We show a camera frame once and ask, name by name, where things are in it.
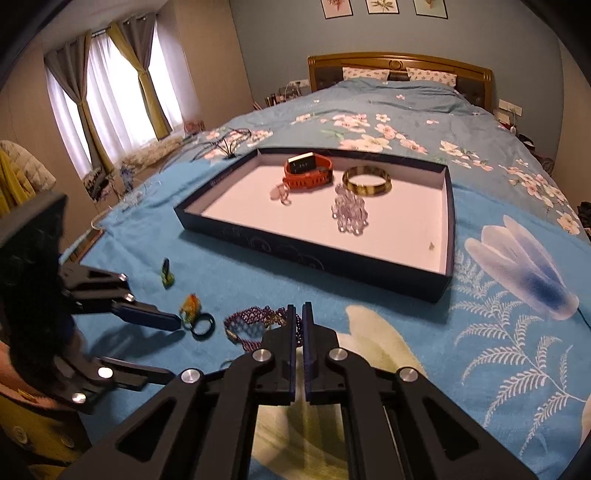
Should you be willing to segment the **tortoiseshell bangle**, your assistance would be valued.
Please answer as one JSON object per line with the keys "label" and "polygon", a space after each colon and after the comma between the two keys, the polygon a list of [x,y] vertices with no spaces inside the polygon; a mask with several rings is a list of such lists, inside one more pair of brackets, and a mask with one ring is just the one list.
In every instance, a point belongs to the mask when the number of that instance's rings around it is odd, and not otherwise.
{"label": "tortoiseshell bangle", "polygon": [[386,195],[393,187],[390,174],[372,165],[349,168],[342,174],[342,184],[352,193],[363,197]]}

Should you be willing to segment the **grey yellow right curtain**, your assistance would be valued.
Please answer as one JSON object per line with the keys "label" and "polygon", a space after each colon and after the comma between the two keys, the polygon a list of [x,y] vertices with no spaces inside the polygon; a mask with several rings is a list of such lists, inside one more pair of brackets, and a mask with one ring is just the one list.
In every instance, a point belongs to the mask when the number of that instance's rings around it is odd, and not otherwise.
{"label": "grey yellow right curtain", "polygon": [[119,53],[136,71],[148,120],[156,139],[162,140],[171,133],[172,129],[149,72],[155,23],[156,15],[151,12],[113,21],[106,32]]}

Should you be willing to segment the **floral pillow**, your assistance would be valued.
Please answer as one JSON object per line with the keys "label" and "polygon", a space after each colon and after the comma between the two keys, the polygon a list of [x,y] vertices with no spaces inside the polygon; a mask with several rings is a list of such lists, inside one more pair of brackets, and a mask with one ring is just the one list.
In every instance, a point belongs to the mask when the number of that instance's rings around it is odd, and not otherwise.
{"label": "floral pillow", "polygon": [[366,78],[387,81],[390,73],[389,69],[342,67],[342,79],[344,80]]}
{"label": "floral pillow", "polygon": [[457,75],[449,72],[408,67],[407,75],[411,81],[432,81],[452,88],[457,85]]}

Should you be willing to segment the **green leaf framed picture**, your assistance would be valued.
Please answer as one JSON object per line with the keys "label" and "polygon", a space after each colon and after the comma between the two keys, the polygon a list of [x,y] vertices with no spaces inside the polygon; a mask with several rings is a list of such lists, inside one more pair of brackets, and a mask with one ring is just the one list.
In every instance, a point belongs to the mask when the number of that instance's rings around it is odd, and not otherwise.
{"label": "green leaf framed picture", "polygon": [[445,0],[414,0],[414,7],[418,16],[448,18]]}

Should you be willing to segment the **white wall socket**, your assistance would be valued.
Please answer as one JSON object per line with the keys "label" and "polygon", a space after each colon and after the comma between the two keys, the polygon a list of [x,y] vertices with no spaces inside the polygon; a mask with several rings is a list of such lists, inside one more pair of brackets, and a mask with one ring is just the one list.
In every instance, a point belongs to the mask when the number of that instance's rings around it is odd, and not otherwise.
{"label": "white wall socket", "polygon": [[521,117],[523,115],[523,108],[521,106],[515,105],[515,104],[513,104],[509,101],[503,100],[503,99],[499,100],[498,108],[503,111],[515,114],[519,117]]}

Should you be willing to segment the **left floral pillow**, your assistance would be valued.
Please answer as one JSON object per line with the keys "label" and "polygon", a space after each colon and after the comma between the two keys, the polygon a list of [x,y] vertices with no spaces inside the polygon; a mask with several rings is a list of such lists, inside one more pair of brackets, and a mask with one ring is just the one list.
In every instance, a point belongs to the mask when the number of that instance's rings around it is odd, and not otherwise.
{"label": "left floral pillow", "polygon": [[366,78],[387,81],[390,73],[389,69],[342,67],[342,79],[344,80]]}

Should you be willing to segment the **wooden headboard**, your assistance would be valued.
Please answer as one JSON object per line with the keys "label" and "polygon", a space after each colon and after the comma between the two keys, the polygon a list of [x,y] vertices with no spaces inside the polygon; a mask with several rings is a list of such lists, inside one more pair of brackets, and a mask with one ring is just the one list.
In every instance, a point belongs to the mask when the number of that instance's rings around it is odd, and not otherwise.
{"label": "wooden headboard", "polygon": [[344,79],[342,69],[388,70],[389,79],[408,81],[408,68],[442,71],[457,76],[456,89],[473,105],[494,110],[493,72],[484,67],[441,57],[408,53],[349,52],[308,56],[311,91],[329,88]]}

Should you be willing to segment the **orange smart watch band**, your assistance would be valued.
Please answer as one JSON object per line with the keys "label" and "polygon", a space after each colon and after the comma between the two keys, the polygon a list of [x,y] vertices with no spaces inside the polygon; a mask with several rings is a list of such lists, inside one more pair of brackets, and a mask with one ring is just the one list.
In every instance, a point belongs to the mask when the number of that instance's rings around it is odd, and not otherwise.
{"label": "orange smart watch band", "polygon": [[283,170],[283,183],[291,190],[315,189],[332,183],[332,160],[315,152],[288,158]]}

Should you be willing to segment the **grey yellow curtain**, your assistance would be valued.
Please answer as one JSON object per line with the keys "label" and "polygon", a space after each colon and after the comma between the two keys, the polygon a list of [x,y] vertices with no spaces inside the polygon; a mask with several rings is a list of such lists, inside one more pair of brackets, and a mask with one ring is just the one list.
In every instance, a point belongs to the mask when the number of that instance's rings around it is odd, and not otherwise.
{"label": "grey yellow curtain", "polygon": [[171,133],[172,129],[149,72],[155,23],[156,15],[151,12],[113,21],[106,32],[119,53],[136,71],[148,120],[156,139],[162,140]]}
{"label": "grey yellow curtain", "polygon": [[59,49],[48,52],[44,63],[65,94],[76,104],[92,167],[110,174],[114,167],[101,143],[87,102],[90,40],[91,33],[87,31]]}

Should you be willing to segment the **white flower framed picture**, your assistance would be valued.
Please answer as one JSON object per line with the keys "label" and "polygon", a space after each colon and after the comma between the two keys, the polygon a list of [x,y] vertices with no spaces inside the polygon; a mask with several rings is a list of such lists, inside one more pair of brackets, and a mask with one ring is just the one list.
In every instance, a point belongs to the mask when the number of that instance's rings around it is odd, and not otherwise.
{"label": "white flower framed picture", "polygon": [[366,4],[370,15],[399,13],[397,0],[367,0]]}

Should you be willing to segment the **white earphones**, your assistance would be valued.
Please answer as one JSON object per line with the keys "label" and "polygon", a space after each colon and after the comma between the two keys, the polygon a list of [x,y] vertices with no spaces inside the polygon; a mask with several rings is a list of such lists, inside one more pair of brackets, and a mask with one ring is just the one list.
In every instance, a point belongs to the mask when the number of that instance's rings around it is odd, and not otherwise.
{"label": "white earphones", "polygon": [[139,206],[150,194],[151,187],[147,183],[143,183],[134,190],[125,194],[119,202],[114,206],[109,206],[106,210],[98,213],[90,221],[90,228],[92,230],[101,231],[104,229],[101,222],[110,214],[121,214]]}

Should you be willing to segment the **navy shallow box tray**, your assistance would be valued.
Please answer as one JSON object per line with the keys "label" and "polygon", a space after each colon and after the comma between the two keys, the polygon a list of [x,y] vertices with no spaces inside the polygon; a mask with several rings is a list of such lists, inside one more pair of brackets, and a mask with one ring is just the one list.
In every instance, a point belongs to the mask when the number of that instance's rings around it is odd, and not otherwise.
{"label": "navy shallow box tray", "polygon": [[388,193],[365,201],[361,234],[339,231],[334,185],[270,191],[297,148],[260,148],[222,167],[174,209],[184,229],[394,293],[436,303],[454,269],[455,206],[447,166],[360,151],[327,150],[335,182],[352,167],[391,177]]}

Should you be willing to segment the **right floral pillow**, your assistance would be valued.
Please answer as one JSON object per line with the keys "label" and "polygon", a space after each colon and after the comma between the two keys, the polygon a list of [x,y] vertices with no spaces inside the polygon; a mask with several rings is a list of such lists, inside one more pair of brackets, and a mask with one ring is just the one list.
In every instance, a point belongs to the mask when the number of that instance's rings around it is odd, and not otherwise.
{"label": "right floral pillow", "polygon": [[457,85],[457,75],[449,72],[408,67],[407,75],[411,81],[432,81],[452,88]]}

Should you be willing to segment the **light blue floral blanket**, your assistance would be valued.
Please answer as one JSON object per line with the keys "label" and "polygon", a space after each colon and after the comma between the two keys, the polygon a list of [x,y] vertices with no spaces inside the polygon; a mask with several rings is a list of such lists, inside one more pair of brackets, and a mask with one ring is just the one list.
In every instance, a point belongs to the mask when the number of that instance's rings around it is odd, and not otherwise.
{"label": "light blue floral blanket", "polygon": [[346,348],[413,366],[532,469],[555,479],[590,429],[590,244],[513,204],[456,186],[456,266],[435,304],[211,239],[174,205],[214,174],[172,167],[137,207],[112,213],[85,256],[174,312],[197,295],[217,321],[311,302]]}

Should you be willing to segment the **pink flower framed picture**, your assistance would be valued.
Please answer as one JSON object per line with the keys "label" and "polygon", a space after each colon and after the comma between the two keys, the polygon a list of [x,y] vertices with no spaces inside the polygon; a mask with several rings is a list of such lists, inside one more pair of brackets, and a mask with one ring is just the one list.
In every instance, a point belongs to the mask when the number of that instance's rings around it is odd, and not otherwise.
{"label": "pink flower framed picture", "polygon": [[321,0],[321,4],[327,20],[353,15],[352,5],[349,0]]}

